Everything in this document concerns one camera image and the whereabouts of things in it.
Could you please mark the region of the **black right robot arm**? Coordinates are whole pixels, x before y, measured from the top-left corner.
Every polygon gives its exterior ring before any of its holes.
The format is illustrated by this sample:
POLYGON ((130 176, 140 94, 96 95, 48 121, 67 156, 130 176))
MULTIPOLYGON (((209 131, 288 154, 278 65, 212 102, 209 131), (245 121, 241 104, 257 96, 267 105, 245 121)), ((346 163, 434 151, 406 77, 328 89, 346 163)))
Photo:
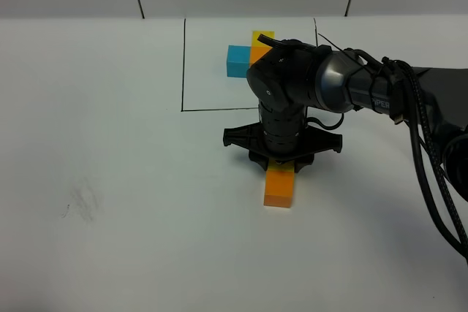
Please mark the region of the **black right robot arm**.
MULTIPOLYGON (((309 117, 311 107, 344 114, 367 108, 395 122, 409 118, 401 70, 362 50, 335 51, 296 39, 261 36, 269 51, 247 71, 259 101, 259 121, 225 129, 223 143, 248 150, 261 167, 293 162, 301 170, 323 151, 340 152, 342 138, 332 127, 309 117)), ((421 100, 437 161, 450 184, 467 195, 467 71, 416 67, 421 100)))

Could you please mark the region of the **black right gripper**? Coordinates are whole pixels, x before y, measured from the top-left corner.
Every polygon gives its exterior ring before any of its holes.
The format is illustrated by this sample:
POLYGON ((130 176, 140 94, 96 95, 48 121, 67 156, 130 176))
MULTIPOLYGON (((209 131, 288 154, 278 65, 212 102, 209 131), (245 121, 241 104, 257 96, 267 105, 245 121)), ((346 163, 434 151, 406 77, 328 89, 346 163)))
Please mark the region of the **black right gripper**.
POLYGON ((294 172, 299 172, 314 161, 317 153, 342 150, 342 136, 332 131, 343 120, 326 126, 318 118, 309 117, 308 107, 293 104, 278 112, 266 104, 259 104, 257 123, 225 129, 225 146, 237 145, 248 150, 249 159, 264 170, 270 162, 292 163, 294 172))

